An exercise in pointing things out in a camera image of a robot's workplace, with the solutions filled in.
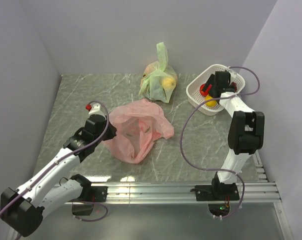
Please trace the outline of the red apple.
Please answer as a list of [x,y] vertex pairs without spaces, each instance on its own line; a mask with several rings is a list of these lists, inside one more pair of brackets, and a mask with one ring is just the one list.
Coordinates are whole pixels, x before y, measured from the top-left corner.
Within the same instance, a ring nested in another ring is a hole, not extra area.
[[202,84],[200,86],[200,94],[205,97],[206,95],[209,94],[211,87],[212,87],[211,84],[208,83]]

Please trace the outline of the pink plastic bag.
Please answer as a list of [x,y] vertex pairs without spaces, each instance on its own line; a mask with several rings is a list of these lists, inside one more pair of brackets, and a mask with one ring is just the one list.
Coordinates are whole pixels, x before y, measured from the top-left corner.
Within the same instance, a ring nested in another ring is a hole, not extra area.
[[156,140],[174,135],[174,127],[165,118],[162,108],[146,99],[119,106],[109,117],[117,129],[116,137],[104,145],[112,156],[128,164],[140,163]]

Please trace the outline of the dark red grape bunch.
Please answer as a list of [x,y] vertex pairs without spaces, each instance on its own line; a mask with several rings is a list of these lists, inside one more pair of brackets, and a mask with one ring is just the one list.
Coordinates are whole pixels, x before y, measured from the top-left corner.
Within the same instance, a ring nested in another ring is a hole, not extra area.
[[234,89],[235,92],[237,92],[237,84],[235,82],[232,82],[230,86]]

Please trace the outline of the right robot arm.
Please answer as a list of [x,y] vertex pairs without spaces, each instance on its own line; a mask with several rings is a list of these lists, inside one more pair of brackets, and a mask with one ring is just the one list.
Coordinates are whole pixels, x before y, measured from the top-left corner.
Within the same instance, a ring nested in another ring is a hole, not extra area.
[[239,200],[238,174],[248,158],[263,146],[265,115],[242,101],[226,70],[211,74],[201,90],[206,94],[205,100],[215,98],[232,117],[227,138],[229,151],[222,169],[212,179],[211,194],[216,200]]

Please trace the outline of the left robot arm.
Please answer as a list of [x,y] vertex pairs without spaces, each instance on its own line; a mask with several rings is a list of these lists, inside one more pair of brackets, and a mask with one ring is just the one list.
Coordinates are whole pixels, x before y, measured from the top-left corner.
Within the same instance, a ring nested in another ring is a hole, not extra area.
[[0,196],[0,218],[21,236],[31,235],[43,219],[64,203],[95,200],[92,183],[76,174],[63,185],[54,185],[82,163],[102,142],[116,136],[108,116],[93,114],[70,137],[58,154],[35,176],[16,189],[7,188]]

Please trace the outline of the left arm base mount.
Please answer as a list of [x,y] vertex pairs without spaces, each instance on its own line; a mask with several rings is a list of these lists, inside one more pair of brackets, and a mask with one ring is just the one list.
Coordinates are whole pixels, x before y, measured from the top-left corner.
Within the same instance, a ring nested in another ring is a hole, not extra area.
[[79,216],[90,216],[93,213],[94,204],[93,203],[103,203],[106,201],[106,196],[108,192],[107,186],[91,186],[90,188],[84,189],[84,193],[76,198],[76,201],[91,202],[90,204],[72,204],[72,214]]

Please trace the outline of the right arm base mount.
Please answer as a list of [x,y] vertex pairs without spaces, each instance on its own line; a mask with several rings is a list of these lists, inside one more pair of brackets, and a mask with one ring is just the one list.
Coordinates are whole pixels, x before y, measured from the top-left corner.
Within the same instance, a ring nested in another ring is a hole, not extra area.
[[235,183],[196,185],[190,192],[195,193],[197,202],[209,202],[209,212],[220,219],[231,214],[231,201],[239,201],[240,204],[243,201]]

